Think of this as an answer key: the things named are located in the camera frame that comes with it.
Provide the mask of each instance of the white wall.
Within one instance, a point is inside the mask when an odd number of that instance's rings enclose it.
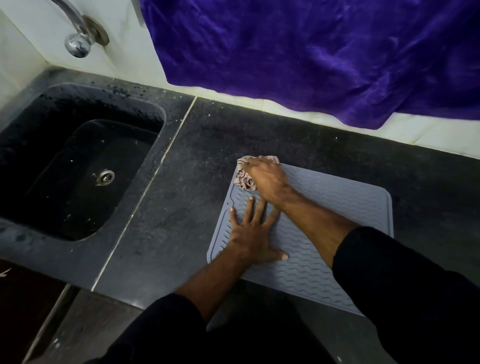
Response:
[[[46,66],[40,53],[0,10],[0,108]]]
[[[100,22],[111,40],[106,48],[95,45],[91,54],[84,59],[76,59],[65,50],[63,40],[73,32],[73,27],[51,0],[0,0],[0,8],[45,59],[55,65],[480,158],[480,143],[476,143],[480,139],[480,122],[394,114],[382,128],[372,131],[347,127],[335,117],[318,112],[291,111],[269,100],[233,97],[200,87],[169,85],[143,19],[135,11],[134,4],[138,4],[138,0],[71,2],[81,13]]]

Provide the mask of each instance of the kitchen sink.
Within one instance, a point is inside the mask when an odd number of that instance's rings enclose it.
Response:
[[[164,112],[114,87],[54,85],[0,133],[0,216],[78,241],[111,217]]]

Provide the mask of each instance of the hand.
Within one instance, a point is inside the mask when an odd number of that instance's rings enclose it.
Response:
[[[252,177],[262,197],[279,208],[285,194],[291,189],[282,167],[265,157],[248,158],[242,166]]]
[[[267,263],[274,260],[287,260],[287,253],[281,250],[270,249],[268,243],[268,234],[280,211],[274,209],[262,224],[260,220],[265,210],[266,200],[264,198],[260,199],[252,218],[254,202],[255,198],[250,197],[241,224],[237,222],[235,209],[230,209],[232,231],[225,250],[235,251],[249,265]]]

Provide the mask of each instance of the black sleeve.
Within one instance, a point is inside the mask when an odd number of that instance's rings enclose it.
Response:
[[[195,305],[169,294],[147,307],[96,363],[156,363],[203,347],[205,322]]]
[[[480,289],[462,275],[368,227],[341,243],[333,274],[398,363],[480,360]]]

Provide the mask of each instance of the purple cloth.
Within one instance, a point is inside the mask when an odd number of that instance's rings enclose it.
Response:
[[[369,129],[394,111],[480,119],[480,1],[141,0],[141,6],[173,85],[266,98]]]

